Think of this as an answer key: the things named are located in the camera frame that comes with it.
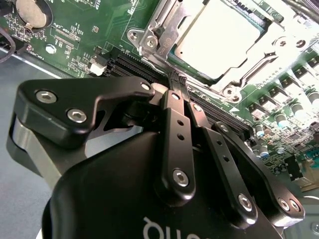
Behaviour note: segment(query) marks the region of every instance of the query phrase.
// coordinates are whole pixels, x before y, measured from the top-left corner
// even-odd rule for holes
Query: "black cable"
[[[16,45],[15,45],[15,42],[12,39],[12,37],[1,26],[0,26],[0,34],[2,36],[4,36],[5,39],[7,39],[8,42],[10,43],[10,50],[8,51],[8,53],[4,57],[0,58],[0,63],[2,63],[4,61],[6,61],[7,59],[9,59],[10,56],[12,56],[14,54]]]
[[[289,6],[291,6],[292,9],[303,13],[304,15],[308,16],[311,20],[319,24],[319,15],[315,11],[307,7],[306,5],[296,2],[294,0],[282,0],[282,1],[288,4]]]

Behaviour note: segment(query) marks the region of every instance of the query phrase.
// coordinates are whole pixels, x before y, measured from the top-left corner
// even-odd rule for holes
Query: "chip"
[[[268,167],[270,167],[270,166],[273,165],[273,163],[272,163],[272,162],[267,162],[267,163],[265,163],[265,165],[268,166]]]
[[[319,143],[319,132],[314,133],[314,140],[316,143]]]
[[[303,150],[305,147],[302,145],[302,144],[296,144],[295,146],[295,149],[297,149],[297,150]]]
[[[272,133],[272,130],[268,127],[264,128],[264,134],[267,135],[267,134],[271,134]]]
[[[299,135],[299,134],[294,133],[294,134],[290,135],[290,136],[289,136],[289,138],[291,138],[291,139],[293,139],[293,140],[297,140],[297,139],[299,139],[299,138],[300,138],[300,135]]]

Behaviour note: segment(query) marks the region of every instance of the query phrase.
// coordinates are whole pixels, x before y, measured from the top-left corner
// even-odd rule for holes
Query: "motherboard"
[[[9,3],[0,25],[35,58],[77,78],[163,83],[177,72],[209,121],[232,127],[274,173],[287,160],[319,166],[319,26],[282,1]]]

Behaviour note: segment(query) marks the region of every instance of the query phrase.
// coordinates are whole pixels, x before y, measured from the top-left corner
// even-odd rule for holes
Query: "gray surface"
[[[51,191],[45,181],[13,161],[5,148],[18,85],[29,79],[48,79],[49,75],[14,59],[0,64],[0,238],[35,239],[40,230],[42,211]],[[91,156],[140,132],[111,133],[88,142]]]
[[[301,203],[306,211],[306,218],[285,230],[286,239],[318,239],[319,233],[312,230],[313,224],[319,224],[319,201],[303,198]]]

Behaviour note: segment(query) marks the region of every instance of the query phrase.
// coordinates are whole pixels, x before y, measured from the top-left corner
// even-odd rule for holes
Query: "capacitor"
[[[261,124],[255,126],[255,132],[257,137],[262,137],[265,135],[263,126]]]
[[[260,146],[259,155],[261,157],[268,157],[269,156],[268,147],[266,145],[261,145]]]
[[[280,167],[275,167],[274,168],[274,173],[275,174],[280,174],[281,173],[281,168]]]
[[[284,163],[282,163],[280,165],[280,169],[281,169],[282,172],[286,172],[287,171],[286,165]]]
[[[259,150],[258,149],[253,149],[253,153],[256,155],[257,158],[261,158],[259,155]]]
[[[276,115],[275,120],[279,128],[285,128],[289,125],[289,122],[284,114]]]
[[[311,92],[307,95],[309,101],[313,106],[319,106],[319,93],[318,92]]]
[[[300,103],[293,104],[291,110],[297,118],[303,119],[306,116],[304,107]]]

